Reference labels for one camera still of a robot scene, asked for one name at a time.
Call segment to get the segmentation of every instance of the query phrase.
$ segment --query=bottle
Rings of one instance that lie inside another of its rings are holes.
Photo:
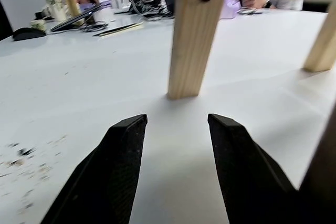
[[[80,8],[79,8],[79,4],[77,3],[77,0],[65,0],[65,1],[67,2],[69,12],[72,17],[76,17],[80,15]],[[81,26],[83,23],[84,23],[84,19],[81,19],[75,22],[75,25]]]

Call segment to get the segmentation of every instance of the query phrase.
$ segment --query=white table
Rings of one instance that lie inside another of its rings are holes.
[[[35,148],[21,166],[0,165],[9,174],[0,177],[1,223],[39,223],[108,127],[141,113],[149,123],[132,224],[227,223],[208,113],[243,124],[298,187],[336,93],[334,70],[300,70],[325,16],[221,20],[200,95],[178,101],[165,96],[172,20],[108,38],[0,42],[0,162]]]

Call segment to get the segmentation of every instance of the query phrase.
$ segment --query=wooden stool leg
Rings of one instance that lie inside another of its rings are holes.
[[[325,71],[332,68],[335,60],[336,2],[334,1],[303,68],[311,72]]]
[[[176,0],[168,96],[198,95],[223,0]]]

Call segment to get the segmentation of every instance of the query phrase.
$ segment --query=desk clutter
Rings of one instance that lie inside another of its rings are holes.
[[[115,14],[119,13],[136,14],[145,20],[152,21],[165,17],[171,18],[173,15],[164,0],[46,0],[46,5],[41,12],[36,12],[36,18],[30,22],[31,28],[26,27],[15,31],[13,40],[38,38],[49,33],[68,30],[83,32],[104,30],[115,21]],[[50,22],[58,23],[50,28]],[[96,36],[129,30],[128,26],[134,25],[136,24],[130,23],[112,27],[112,30]]]

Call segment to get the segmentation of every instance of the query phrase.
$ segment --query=white container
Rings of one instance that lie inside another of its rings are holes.
[[[64,4],[62,0],[46,0],[49,5],[51,15],[55,21],[67,20]]]
[[[96,22],[104,21],[104,22],[112,22],[115,21],[114,12],[111,7],[106,7],[101,9],[93,14],[93,18]]]

